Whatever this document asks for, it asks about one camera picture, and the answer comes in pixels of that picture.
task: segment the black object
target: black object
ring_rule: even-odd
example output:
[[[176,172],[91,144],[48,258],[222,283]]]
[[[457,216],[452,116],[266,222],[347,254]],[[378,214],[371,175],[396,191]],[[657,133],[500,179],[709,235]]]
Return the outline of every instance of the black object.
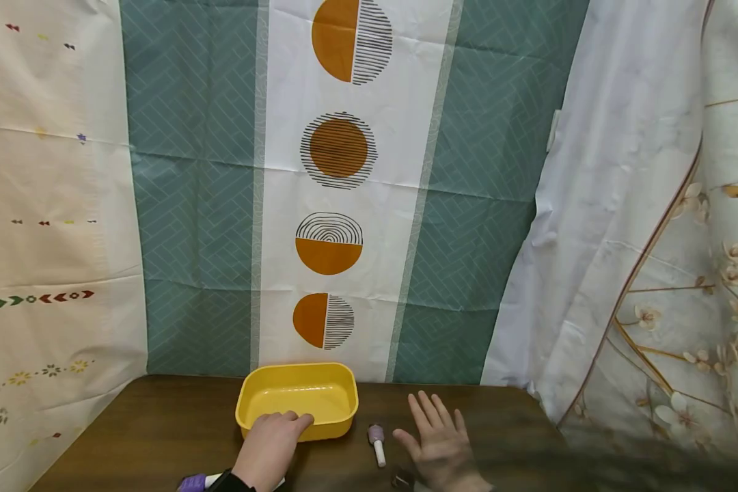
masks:
[[[232,470],[228,470],[222,473],[205,492],[256,492],[256,490],[233,475]]]

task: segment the orange circle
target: orange circle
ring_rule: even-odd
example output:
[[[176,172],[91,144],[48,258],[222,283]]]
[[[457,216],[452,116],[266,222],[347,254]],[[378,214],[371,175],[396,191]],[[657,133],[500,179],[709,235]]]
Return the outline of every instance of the orange circle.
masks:
[[[292,311],[292,326],[309,345],[330,351],[352,334],[355,313],[342,297],[310,294]]]
[[[367,162],[368,144],[363,131],[352,121],[333,118],[317,126],[309,154],[317,169],[334,178],[346,178]]]

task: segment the left hand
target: left hand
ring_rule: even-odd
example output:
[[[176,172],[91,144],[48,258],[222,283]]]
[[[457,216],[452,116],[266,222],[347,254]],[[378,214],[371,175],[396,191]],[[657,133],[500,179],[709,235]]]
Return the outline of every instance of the left hand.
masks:
[[[251,427],[232,473],[257,492],[271,492],[284,478],[303,431],[315,418],[294,411],[261,415]]]

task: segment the right hand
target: right hand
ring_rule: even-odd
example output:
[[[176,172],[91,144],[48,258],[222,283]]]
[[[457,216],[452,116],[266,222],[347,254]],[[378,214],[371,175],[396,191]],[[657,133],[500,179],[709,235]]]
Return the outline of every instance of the right hand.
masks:
[[[232,473],[257,492],[271,492],[279,485],[303,431],[314,423],[309,414],[294,411],[261,415],[241,446]]]
[[[401,429],[394,437],[409,452],[426,485],[435,492],[489,492],[493,487],[478,473],[469,446],[462,413],[454,411],[454,419],[436,394],[432,399],[419,392],[421,405],[414,395],[407,395],[421,444]]]

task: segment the white floral curtain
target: white floral curtain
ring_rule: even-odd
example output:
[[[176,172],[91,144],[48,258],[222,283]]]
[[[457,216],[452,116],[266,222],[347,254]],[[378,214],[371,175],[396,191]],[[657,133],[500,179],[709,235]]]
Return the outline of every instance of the white floral curtain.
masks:
[[[738,455],[738,0],[707,12],[699,100],[699,159],[644,249],[564,428],[591,426],[617,446],[623,432]]]

